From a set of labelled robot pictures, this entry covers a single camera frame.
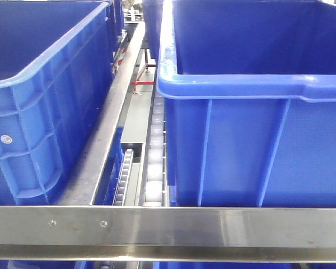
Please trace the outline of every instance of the white roller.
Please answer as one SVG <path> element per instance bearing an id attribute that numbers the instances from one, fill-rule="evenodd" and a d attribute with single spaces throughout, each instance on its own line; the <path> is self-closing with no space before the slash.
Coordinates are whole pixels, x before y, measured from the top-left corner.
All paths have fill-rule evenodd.
<path id="1" fill-rule="evenodd" d="M 148 181 L 162 181 L 163 180 L 163 163 L 148 164 L 147 180 Z"/>
<path id="2" fill-rule="evenodd" d="M 162 181 L 147 181 L 146 202 L 162 202 Z"/>
<path id="3" fill-rule="evenodd" d="M 164 144 L 163 135 L 151 136 L 150 147 L 151 149 L 162 149 Z"/>
<path id="4" fill-rule="evenodd" d="M 124 187 L 118 187 L 117 193 L 118 194 L 124 194 L 125 188 Z"/>
<path id="5" fill-rule="evenodd" d="M 116 195 L 116 199 L 122 201 L 123 200 L 123 193 L 118 193 Z"/>
<path id="6" fill-rule="evenodd" d="M 151 125 L 151 136 L 163 135 L 163 124 Z"/>
<path id="7" fill-rule="evenodd" d="M 150 149 L 148 151 L 148 163 L 149 164 L 163 163 L 163 149 Z"/>
<path id="8" fill-rule="evenodd" d="M 155 206 L 155 207 L 159 207 L 159 206 L 162 206 L 162 202 L 144 202 L 143 206 Z"/>
<path id="9" fill-rule="evenodd" d="M 126 180 L 127 180 L 127 174 L 122 174 L 121 181 L 126 181 Z"/>
<path id="10" fill-rule="evenodd" d="M 154 101 L 154 105 L 164 105 L 164 98 L 156 97 Z"/>
<path id="11" fill-rule="evenodd" d="M 152 115 L 152 124 L 163 124 L 164 116 L 163 115 Z"/>
<path id="12" fill-rule="evenodd" d="M 154 115 L 164 115 L 164 106 L 163 105 L 154 105 L 153 106 Z"/>

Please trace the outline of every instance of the metal frame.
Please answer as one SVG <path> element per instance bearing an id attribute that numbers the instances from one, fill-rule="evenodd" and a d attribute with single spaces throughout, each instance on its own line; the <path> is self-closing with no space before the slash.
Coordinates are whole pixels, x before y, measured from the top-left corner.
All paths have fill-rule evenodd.
<path id="1" fill-rule="evenodd" d="M 145 34 L 144 23 L 137 24 L 128 45 L 124 61 L 115 76 L 97 124 L 72 173 L 69 185 L 60 200 L 61 205 L 93 205 L 108 158 L 127 89 Z"/>
<path id="2" fill-rule="evenodd" d="M 0 206 L 0 259 L 336 262 L 336 208 Z"/>

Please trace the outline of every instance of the screw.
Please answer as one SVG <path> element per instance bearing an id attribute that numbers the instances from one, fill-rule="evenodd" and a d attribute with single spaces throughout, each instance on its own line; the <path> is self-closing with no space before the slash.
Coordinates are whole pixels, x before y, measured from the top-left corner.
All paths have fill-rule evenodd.
<path id="1" fill-rule="evenodd" d="M 102 227 L 107 227 L 107 221 L 105 221 L 105 220 L 101 220 L 101 221 L 100 221 L 100 225 L 101 225 Z"/>
<path id="2" fill-rule="evenodd" d="M 56 226 L 56 221 L 55 220 L 49 221 L 49 225 L 51 227 Z"/>

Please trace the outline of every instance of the blue plastic bin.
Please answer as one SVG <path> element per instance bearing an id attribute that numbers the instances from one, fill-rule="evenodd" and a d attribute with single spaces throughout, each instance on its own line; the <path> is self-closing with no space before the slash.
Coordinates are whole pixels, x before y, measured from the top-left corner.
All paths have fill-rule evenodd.
<path id="1" fill-rule="evenodd" d="M 335 207 L 336 6 L 166 1 L 162 33 L 177 204 Z"/>
<path id="2" fill-rule="evenodd" d="M 114 3 L 113 0 L 106 0 L 106 3 L 108 4 L 108 7 L 106 9 L 106 15 L 107 15 L 107 34 L 108 34 L 108 43 L 109 43 L 109 56 L 111 63 L 114 61 L 113 57 L 113 51 L 115 51 L 115 46 L 117 43 L 117 36 L 116 36 L 116 31 L 115 31 L 115 17 L 114 17 Z"/>
<path id="3" fill-rule="evenodd" d="M 289 263 L 155 262 L 153 269 L 292 269 Z"/>
<path id="4" fill-rule="evenodd" d="M 143 15 L 151 58 L 158 61 L 164 0 L 144 0 Z"/>
<path id="5" fill-rule="evenodd" d="M 0 269 L 94 269 L 93 262 L 0 261 Z"/>
<path id="6" fill-rule="evenodd" d="M 122 0 L 114 0 L 114 10 L 116 19 L 116 31 L 117 35 L 122 35 L 122 30 L 124 29 L 124 14 Z"/>
<path id="7" fill-rule="evenodd" d="M 112 81 L 107 4 L 0 2 L 0 205 L 48 205 Z"/>

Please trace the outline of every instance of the circular label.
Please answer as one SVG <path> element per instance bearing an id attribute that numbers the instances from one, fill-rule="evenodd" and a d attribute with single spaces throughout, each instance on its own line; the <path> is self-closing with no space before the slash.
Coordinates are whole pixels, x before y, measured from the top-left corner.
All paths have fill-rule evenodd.
<path id="1" fill-rule="evenodd" d="M 3 136 L 1 136 L 1 142 L 5 143 L 5 144 L 11 144 L 12 143 L 12 138 L 11 136 L 8 136 L 6 134 L 4 134 Z"/>

